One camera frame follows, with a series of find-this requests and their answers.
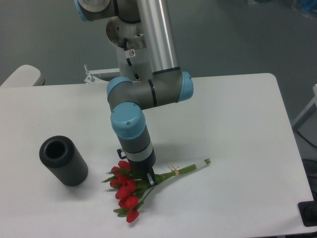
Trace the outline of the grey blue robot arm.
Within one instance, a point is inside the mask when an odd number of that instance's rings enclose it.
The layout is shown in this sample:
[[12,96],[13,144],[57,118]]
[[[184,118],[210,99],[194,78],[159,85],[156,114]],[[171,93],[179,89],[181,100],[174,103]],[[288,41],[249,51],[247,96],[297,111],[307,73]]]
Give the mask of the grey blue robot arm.
[[108,81],[111,125],[120,158],[152,187],[156,155],[143,111],[190,99],[189,73],[180,69],[165,0],[77,0],[83,21],[108,19],[106,35],[117,52],[117,69],[86,70],[86,81]]

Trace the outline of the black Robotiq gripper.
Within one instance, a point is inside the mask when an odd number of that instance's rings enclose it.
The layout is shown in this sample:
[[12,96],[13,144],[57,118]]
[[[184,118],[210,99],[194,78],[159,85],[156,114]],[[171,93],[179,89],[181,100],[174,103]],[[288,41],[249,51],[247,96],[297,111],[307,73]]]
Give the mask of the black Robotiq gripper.
[[149,156],[145,160],[138,162],[128,159],[128,162],[134,171],[137,171],[143,179],[147,179],[148,186],[156,186],[158,184],[153,170],[156,156]]

